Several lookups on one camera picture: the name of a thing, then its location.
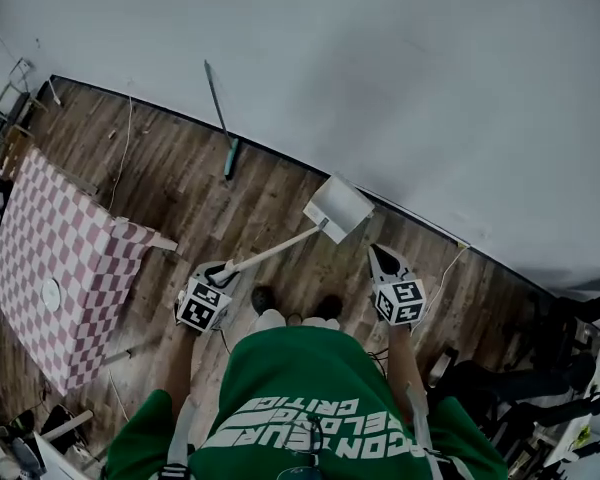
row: person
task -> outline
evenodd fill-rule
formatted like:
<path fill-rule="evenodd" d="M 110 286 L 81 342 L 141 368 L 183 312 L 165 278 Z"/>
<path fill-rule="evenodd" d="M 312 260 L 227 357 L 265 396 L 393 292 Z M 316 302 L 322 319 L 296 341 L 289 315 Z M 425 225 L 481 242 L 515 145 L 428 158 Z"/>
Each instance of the person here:
<path fill-rule="evenodd" d="M 189 469 L 172 460 L 183 449 L 174 433 L 186 446 L 189 423 L 183 431 L 180 412 L 189 402 L 195 339 L 179 325 L 162 389 L 112 442 L 107 478 L 507 478 L 502 458 L 454 398 L 425 418 L 409 326 L 389 329 L 385 379 L 339 331 L 338 297 L 326 297 L 299 326 L 286 326 L 271 288 L 256 288 L 251 302 L 259 315 L 254 331 L 231 353 L 207 440 L 180 461 Z"/>

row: white rod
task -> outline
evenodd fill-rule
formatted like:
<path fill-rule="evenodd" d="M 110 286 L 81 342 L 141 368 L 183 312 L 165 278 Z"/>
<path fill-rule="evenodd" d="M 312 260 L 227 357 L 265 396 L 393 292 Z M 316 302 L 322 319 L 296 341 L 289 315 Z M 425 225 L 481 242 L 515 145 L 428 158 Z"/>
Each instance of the white rod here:
<path fill-rule="evenodd" d="M 82 425 L 85 421 L 89 421 L 93 418 L 93 413 L 91 411 L 85 411 L 82 414 L 78 414 L 75 418 L 70 419 L 66 423 L 63 423 L 59 427 L 56 427 L 46 434 L 43 434 L 42 437 L 46 441 L 53 441 L 55 438 L 60 437 L 63 434 L 69 432 L 80 425 Z"/>
<path fill-rule="evenodd" d="M 60 101 L 60 98 L 58 98 L 58 95 L 56 94 L 56 90 L 53 88 L 53 83 L 51 82 L 51 78 L 49 78 L 49 87 L 51 87 L 51 94 L 53 94 L 53 101 L 56 102 L 56 105 L 61 107 L 62 102 Z"/>
<path fill-rule="evenodd" d="M 284 251 L 287 247 L 291 247 L 293 244 L 297 244 L 298 242 L 301 242 L 305 238 L 310 237 L 314 233 L 317 233 L 323 227 L 324 226 L 321 224 L 319 226 L 315 226 L 311 229 L 308 229 L 304 233 L 300 233 L 298 236 L 294 236 L 293 238 L 290 238 L 286 242 L 282 242 L 281 244 L 276 245 L 275 247 L 272 247 L 271 249 L 268 249 L 264 252 L 261 252 L 260 254 L 256 254 L 253 258 L 249 258 L 248 260 L 242 261 L 236 265 L 231 264 L 231 261 L 229 261 L 227 263 L 228 267 L 226 267 L 221 272 L 218 272 L 217 274 L 213 274 L 209 277 L 211 277 L 211 279 L 216 283 L 221 283 L 223 281 L 226 281 L 227 279 L 229 279 L 231 274 L 234 274 L 235 272 L 242 272 L 243 270 L 246 270 L 249 267 L 253 267 L 254 265 L 257 265 L 258 263 L 266 260 L 267 258 L 270 258 L 271 256 L 275 256 L 280 251 Z"/>
<path fill-rule="evenodd" d="M 131 358 L 131 352 L 129 351 L 129 349 L 123 350 L 122 352 L 118 352 L 117 354 L 113 354 L 112 356 L 106 357 L 104 361 L 102 361 L 102 366 L 109 366 L 113 363 L 129 358 Z"/>

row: shoe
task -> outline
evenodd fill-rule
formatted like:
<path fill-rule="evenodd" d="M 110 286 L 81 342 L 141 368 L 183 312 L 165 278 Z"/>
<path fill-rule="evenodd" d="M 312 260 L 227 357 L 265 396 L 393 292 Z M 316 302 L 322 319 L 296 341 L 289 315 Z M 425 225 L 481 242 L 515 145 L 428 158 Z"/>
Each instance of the shoe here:
<path fill-rule="evenodd" d="M 324 320 L 337 320 L 342 313 L 342 299 L 337 295 L 327 295 L 320 301 L 312 316 Z"/>
<path fill-rule="evenodd" d="M 258 315 L 276 308 L 276 296 L 271 286 L 256 286 L 251 292 L 251 305 Z"/>

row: table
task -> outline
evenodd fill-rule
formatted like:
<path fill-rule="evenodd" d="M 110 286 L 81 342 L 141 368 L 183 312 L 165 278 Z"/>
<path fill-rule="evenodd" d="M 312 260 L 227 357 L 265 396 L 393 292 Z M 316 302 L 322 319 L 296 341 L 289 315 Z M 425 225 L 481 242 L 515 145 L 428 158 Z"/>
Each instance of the table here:
<path fill-rule="evenodd" d="M 587 386 L 584 396 L 589 396 L 594 391 L 594 387 L 596 392 L 600 391 L 600 349 L 598 350 L 598 356 L 596 358 L 596 371 L 589 386 Z M 589 414 L 587 416 L 575 418 L 567 424 L 560 440 L 544 461 L 544 467 L 550 466 L 551 464 L 566 458 L 567 454 L 575 449 L 575 441 L 582 429 L 589 425 L 591 417 L 592 416 Z"/>
<path fill-rule="evenodd" d="M 0 309 L 61 395 L 98 375 L 118 310 L 151 246 L 177 244 L 112 217 L 40 150 L 29 150 L 0 229 Z M 43 301 L 50 279 L 59 290 L 57 308 Z"/>

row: strap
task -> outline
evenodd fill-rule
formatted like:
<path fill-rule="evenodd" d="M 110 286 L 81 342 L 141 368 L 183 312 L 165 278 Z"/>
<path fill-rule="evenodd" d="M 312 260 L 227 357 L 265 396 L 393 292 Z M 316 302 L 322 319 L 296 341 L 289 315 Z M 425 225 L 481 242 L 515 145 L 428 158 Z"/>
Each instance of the strap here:
<path fill-rule="evenodd" d="M 426 402 L 423 402 L 423 400 L 413 391 L 411 384 L 407 386 L 407 399 L 409 400 L 411 410 L 413 411 L 413 431 L 416 435 L 416 442 L 424 449 L 425 457 L 431 468 L 431 477 L 433 480 L 443 480 L 438 461 L 435 456 L 431 454 L 433 444 L 431 443 L 429 423 L 427 422 L 429 409 Z"/>
<path fill-rule="evenodd" d="M 188 466 L 167 464 L 158 471 L 158 480 L 190 480 L 193 478 Z"/>
<path fill-rule="evenodd" d="M 193 423 L 193 417 L 195 416 L 196 408 L 191 401 L 191 395 L 189 395 L 180 414 L 178 415 L 178 421 L 176 422 L 176 430 L 171 438 L 171 444 L 169 445 L 169 453 L 167 454 L 168 464 L 181 464 L 187 465 L 187 444 L 189 442 L 189 429 Z"/>

